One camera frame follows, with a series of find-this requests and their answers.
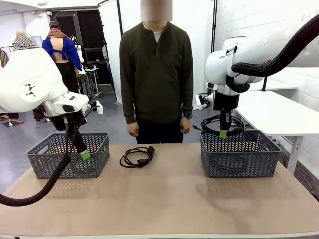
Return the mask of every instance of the brown tabletop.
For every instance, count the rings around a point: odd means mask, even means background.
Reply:
[[[280,163],[273,178],[211,179],[204,175],[199,144],[154,147],[147,167],[128,169],[119,159],[132,146],[112,145],[99,178],[58,180],[34,205],[1,205],[0,234],[213,238],[319,232],[319,203]],[[6,195],[28,197],[45,182],[30,169]]]

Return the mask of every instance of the wristwatch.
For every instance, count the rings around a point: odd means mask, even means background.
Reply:
[[[193,114],[192,114],[192,113],[190,113],[190,114],[183,114],[183,116],[184,116],[185,118],[189,119],[189,120],[193,118]]]

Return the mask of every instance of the man's left hand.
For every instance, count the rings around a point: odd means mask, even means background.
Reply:
[[[190,119],[183,117],[180,121],[180,131],[183,134],[188,134],[190,129],[193,127],[193,124]]]

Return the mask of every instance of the coiled black cable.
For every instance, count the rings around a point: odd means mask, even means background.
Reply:
[[[202,132],[205,133],[209,133],[209,134],[213,134],[213,135],[220,135],[220,131],[216,131],[211,129],[210,127],[208,127],[208,125],[210,123],[214,123],[214,122],[220,122],[220,117],[221,115],[217,115],[217,116],[213,116],[207,119],[204,119],[202,121],[202,123],[200,124],[201,128],[197,127],[197,126],[193,126],[194,129],[200,130]],[[233,135],[237,135],[242,133],[245,130],[245,126],[244,123],[237,117],[235,116],[231,116],[231,122],[236,124],[238,126],[238,128],[228,131],[226,136],[233,136]]]
[[[153,160],[154,152],[155,149],[152,146],[129,149],[120,159],[120,165],[125,168],[143,168]],[[139,159],[137,163],[132,163],[129,160],[128,156],[133,153],[144,153],[148,156],[148,158]]]
[[[300,28],[273,60],[264,64],[237,63],[232,66],[232,71],[256,77],[274,75],[287,67],[318,35],[319,14]]]
[[[82,123],[84,122],[84,120],[86,119],[86,117],[97,108],[93,107],[91,108],[88,113],[84,116],[84,118],[82,119],[82,121],[79,123],[79,126],[76,128],[76,133],[80,133],[79,129],[80,126],[82,125]],[[66,124],[66,139],[68,138],[68,125]],[[71,162],[71,153],[74,147],[74,139],[72,140],[72,145],[70,150],[66,151],[65,155],[63,156],[63,159],[61,160],[61,162],[58,164],[58,166],[56,167],[56,169],[54,170],[52,176],[50,177],[50,179],[47,181],[47,183],[45,184],[45,186],[41,189],[40,192],[38,192],[37,194],[35,194],[32,197],[29,198],[23,198],[23,199],[15,199],[15,198],[9,198],[6,197],[2,194],[0,194],[0,204],[9,206],[9,207],[24,207],[24,206],[28,206],[31,204],[34,204],[38,201],[40,201],[42,198],[44,198],[54,187],[56,181],[59,179],[60,175],[62,174],[63,170],[66,168],[66,166]],[[68,149],[68,140],[66,140],[66,148]]]

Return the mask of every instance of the white backdrop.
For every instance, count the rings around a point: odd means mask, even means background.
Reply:
[[[123,32],[141,22],[140,0],[120,0]],[[103,31],[114,78],[115,92],[122,104],[120,84],[119,47],[121,41],[120,25],[116,0],[99,7],[104,25]],[[194,94],[206,92],[204,64],[210,54],[213,21],[213,2],[211,0],[173,0],[173,21],[185,30],[190,38],[194,58]]]

